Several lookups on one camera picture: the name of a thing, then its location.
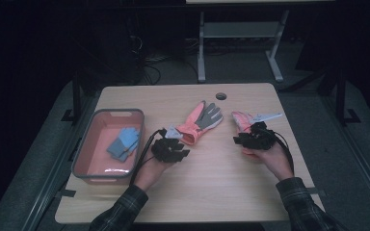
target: light blue cloth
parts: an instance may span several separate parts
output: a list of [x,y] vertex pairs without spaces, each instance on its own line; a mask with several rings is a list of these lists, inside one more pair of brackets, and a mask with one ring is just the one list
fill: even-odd
[[114,159],[125,162],[137,147],[140,133],[134,127],[122,128],[115,141],[107,148]]

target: pink glove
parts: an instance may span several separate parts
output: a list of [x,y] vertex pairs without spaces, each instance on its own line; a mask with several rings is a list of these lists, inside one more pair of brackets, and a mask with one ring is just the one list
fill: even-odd
[[[245,114],[241,112],[232,112],[233,119],[237,124],[237,133],[249,133],[251,131],[252,124],[250,123],[250,119],[253,119],[253,116],[250,114]],[[259,157],[254,155],[251,149],[246,147],[242,148],[242,153],[248,155],[250,158],[259,161]]]
[[203,100],[198,103],[197,107],[188,115],[184,124],[179,125],[176,129],[183,135],[181,141],[186,144],[195,144],[200,136],[208,130],[218,126],[224,118],[221,109],[214,103],[205,108],[206,102]]

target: white stand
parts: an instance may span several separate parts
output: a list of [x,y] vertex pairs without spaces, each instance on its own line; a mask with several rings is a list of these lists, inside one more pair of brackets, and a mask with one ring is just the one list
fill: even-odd
[[274,38],[275,44],[266,57],[276,81],[282,82],[283,77],[278,68],[275,56],[283,35],[284,26],[289,11],[284,11],[280,21],[270,22],[204,22],[203,12],[200,13],[199,52],[198,52],[198,82],[205,83],[205,61],[203,58],[204,38]]

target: table surface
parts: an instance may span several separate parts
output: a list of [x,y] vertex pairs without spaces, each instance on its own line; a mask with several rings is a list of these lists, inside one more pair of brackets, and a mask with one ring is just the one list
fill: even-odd
[[[222,92],[226,100],[216,99]],[[222,222],[287,220],[275,184],[277,178],[263,165],[241,153],[233,142],[233,111],[256,114],[282,113],[266,121],[282,134],[293,155],[296,176],[314,187],[274,87],[270,84],[219,84],[109,87],[96,109],[138,108],[145,114],[145,139],[158,129],[183,123],[200,100],[214,102],[224,120],[204,134],[181,163],[169,168],[148,192],[149,201],[135,222]],[[87,223],[111,208],[126,185],[89,185],[70,174],[56,213],[59,223]],[[323,208],[318,194],[312,195]]]

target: small hole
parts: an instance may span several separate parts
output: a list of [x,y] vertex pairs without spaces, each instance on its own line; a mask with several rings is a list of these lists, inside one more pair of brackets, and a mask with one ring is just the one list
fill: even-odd
[[216,98],[219,100],[226,100],[227,96],[225,93],[220,92],[216,94]]

